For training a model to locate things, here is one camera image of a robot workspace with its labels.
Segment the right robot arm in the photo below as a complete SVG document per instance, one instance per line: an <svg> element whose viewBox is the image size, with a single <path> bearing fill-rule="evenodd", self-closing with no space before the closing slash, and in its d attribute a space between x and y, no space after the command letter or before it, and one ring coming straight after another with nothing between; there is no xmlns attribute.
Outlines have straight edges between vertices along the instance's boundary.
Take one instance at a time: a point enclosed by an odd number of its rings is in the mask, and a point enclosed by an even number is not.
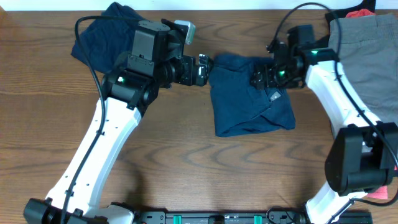
<svg viewBox="0 0 398 224"><path fill-rule="evenodd" d="M319 47L312 26L291 28L287 42L274 37L267 51L274 61L255 66L251 85L258 90L311 89L330 119L334 137L325 161L326 181L295 216L295 223L370 223L369 217L346 211L396 176L397 125L382 122L363 103L337 51Z"/></svg>

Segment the navy blue shorts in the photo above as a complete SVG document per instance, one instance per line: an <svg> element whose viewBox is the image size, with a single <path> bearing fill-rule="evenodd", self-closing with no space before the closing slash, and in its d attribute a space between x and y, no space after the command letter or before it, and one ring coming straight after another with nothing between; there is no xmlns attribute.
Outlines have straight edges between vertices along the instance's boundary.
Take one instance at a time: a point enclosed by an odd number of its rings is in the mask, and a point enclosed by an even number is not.
<svg viewBox="0 0 398 224"><path fill-rule="evenodd" d="M294 112L285 89L257 90L250 85L256 65L273 59L219 54L208 82L214 111L215 135L231 137L295 128Z"/></svg>

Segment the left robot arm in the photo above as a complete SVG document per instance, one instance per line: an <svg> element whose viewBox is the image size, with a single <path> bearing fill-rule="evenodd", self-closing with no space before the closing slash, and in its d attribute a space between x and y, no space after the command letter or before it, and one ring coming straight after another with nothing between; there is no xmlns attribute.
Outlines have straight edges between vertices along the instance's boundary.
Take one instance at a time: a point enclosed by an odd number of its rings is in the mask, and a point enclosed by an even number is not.
<svg viewBox="0 0 398 224"><path fill-rule="evenodd" d="M28 223L132 223L134 209L124 203L101 208L108 175L127 138L138 126L161 88L173 83L204 86L212 60L191 57L192 22L162 19L136 22L132 47L117 57L111 71L95 83L99 100L85 137L71 163L43 200L30 199Z"/></svg>

